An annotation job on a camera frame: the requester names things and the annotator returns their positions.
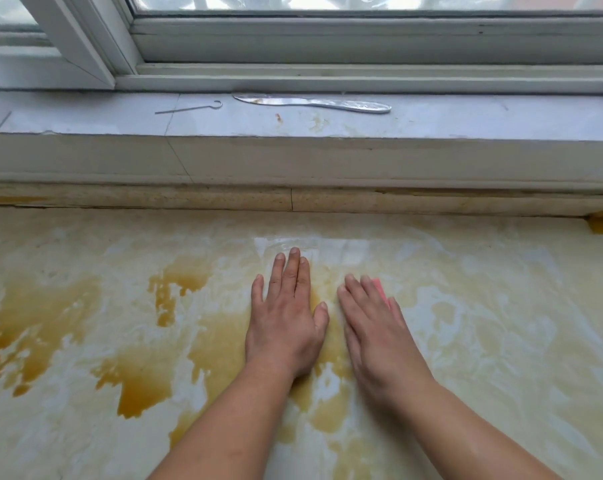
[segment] pink sponge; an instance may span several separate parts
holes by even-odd
[[[384,300],[386,302],[386,306],[390,308],[390,305],[388,304],[388,298],[386,298],[386,294],[384,293],[384,290],[383,290],[383,287],[381,286],[381,281],[379,281],[379,278],[373,278],[372,282],[374,283],[375,288],[377,288],[377,291],[381,295],[382,300]]]

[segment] finger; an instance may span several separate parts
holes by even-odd
[[[366,274],[361,275],[361,287],[364,291],[366,291],[368,298],[370,298],[371,302],[373,302],[375,305],[386,304],[386,302],[379,294],[377,286],[375,286],[375,283]]]
[[[372,300],[368,297],[368,293],[362,288],[361,283],[357,281],[357,278],[352,274],[347,274],[345,277],[345,287],[350,291],[355,302],[368,318],[374,319],[376,317],[375,307]]]
[[[283,265],[286,263],[286,256],[283,253],[277,254],[274,257],[273,271],[270,274],[270,283],[268,283],[268,295],[266,299],[273,299],[279,296],[281,290],[281,274]]]
[[[337,289],[337,298],[339,298],[339,304],[344,311],[346,323],[352,327],[360,341],[365,339],[367,322],[369,321],[366,314],[355,302],[353,295],[344,285],[339,286]]]
[[[264,302],[264,277],[258,274],[253,281],[253,287],[250,290],[250,301],[252,306],[261,305]]]
[[[401,307],[397,303],[397,300],[393,297],[388,298],[388,306],[390,307],[390,313],[395,321],[403,328],[408,329],[404,315],[401,312]]]
[[[312,315],[312,320],[315,322],[315,328],[317,329],[321,340],[323,340],[326,336],[328,323],[330,322],[328,307],[323,301],[315,307],[315,312]]]
[[[288,256],[288,264],[283,270],[283,279],[281,280],[280,293],[295,295],[295,287],[297,286],[297,272],[299,271],[299,249],[293,248]]]
[[[355,334],[353,327],[348,323],[344,324],[345,344],[348,347],[348,355],[353,363],[353,369],[357,371],[361,366],[361,343]]]
[[[310,263],[306,258],[299,260],[299,272],[297,273],[297,286],[295,287],[295,298],[310,301]]]

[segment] metal hook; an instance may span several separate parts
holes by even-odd
[[[194,107],[185,107],[183,109],[170,109],[169,111],[157,111],[155,114],[168,114],[170,112],[183,112],[183,111],[192,111],[194,109],[204,109],[206,107],[209,107],[211,109],[219,109],[221,106],[223,106],[223,103],[221,101],[219,101],[218,99],[215,99],[215,101],[213,101],[215,103],[217,103],[217,106],[213,106],[212,104],[206,104],[205,106],[194,106]]]

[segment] hand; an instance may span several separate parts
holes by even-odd
[[[264,300],[264,277],[253,282],[246,363],[261,358],[283,367],[295,379],[307,374],[317,360],[328,327],[328,307],[321,302],[310,313],[310,265],[297,248],[279,253]]]
[[[368,276],[352,274],[337,290],[345,340],[362,393],[375,405],[403,414],[436,385],[394,298],[388,306]]]

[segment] forearm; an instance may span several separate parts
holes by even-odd
[[[433,381],[402,416],[444,480],[556,480],[553,471]]]
[[[262,478],[291,385],[277,365],[249,362],[149,480]]]

